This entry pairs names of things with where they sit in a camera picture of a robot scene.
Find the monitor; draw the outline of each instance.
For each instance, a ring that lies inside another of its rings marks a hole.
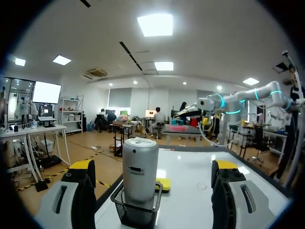
[[[154,110],[145,110],[145,117],[147,118],[153,118],[154,114],[157,113]]]
[[[44,104],[58,104],[61,85],[36,81],[33,102]]]

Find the computer monitor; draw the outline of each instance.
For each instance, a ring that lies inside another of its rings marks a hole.
[[[36,81],[33,103],[58,104],[61,85]]]
[[[154,110],[145,110],[145,117],[146,118],[153,118],[154,114],[157,113]]]
[[[38,110],[39,117],[52,117],[52,105],[40,105]]]
[[[171,118],[176,116],[179,111],[171,110]]]

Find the floor tape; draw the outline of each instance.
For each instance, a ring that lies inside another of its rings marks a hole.
[[[89,160],[89,159],[91,159],[91,158],[93,158],[93,157],[95,157],[95,156],[97,156],[97,155],[99,155],[99,154],[100,154],[100,153],[96,153],[96,154],[90,156],[89,158],[87,158],[87,159],[85,159],[85,160]],[[46,177],[45,179],[50,179],[50,178],[56,177],[56,176],[60,175],[60,174],[63,173],[63,172],[66,172],[66,171],[68,171],[68,168],[66,168],[66,169],[64,169],[64,170],[62,170],[62,171],[60,171],[60,172],[58,172],[58,173],[55,173],[55,174],[53,174],[53,175],[51,175],[51,176],[48,176],[48,177]],[[110,187],[110,186],[111,186],[111,185],[106,184],[106,183],[103,183],[103,182],[101,182],[101,181],[99,181],[99,180],[96,180],[96,183],[99,183],[99,184],[104,185],[104,186],[106,186],[106,187]],[[25,186],[25,187],[18,188],[18,189],[16,189],[16,191],[17,191],[17,192],[24,191],[24,190],[26,190],[26,189],[28,189],[28,188],[34,186],[35,184],[36,184],[36,183],[32,183],[32,184],[27,185],[27,186]]]

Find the container lid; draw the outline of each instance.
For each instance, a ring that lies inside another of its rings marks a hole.
[[[155,146],[157,143],[153,140],[147,139],[147,138],[130,138],[125,141],[126,144],[129,144],[131,146],[136,146],[136,147],[151,147]]]

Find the ceiling light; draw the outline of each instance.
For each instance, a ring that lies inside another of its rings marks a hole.
[[[25,65],[25,60],[16,58],[15,59],[15,65],[24,66]]]
[[[151,14],[138,17],[144,37],[172,36],[173,17],[171,14]]]
[[[155,62],[157,71],[173,71],[173,62]]]
[[[65,58],[63,56],[58,55],[54,61],[54,63],[59,63],[61,65],[66,65],[67,63],[71,62],[71,60],[69,60],[68,58]]]
[[[249,78],[249,79],[244,80],[243,83],[245,83],[247,85],[254,85],[254,84],[259,83],[259,81],[256,79],[253,79],[253,78]]]

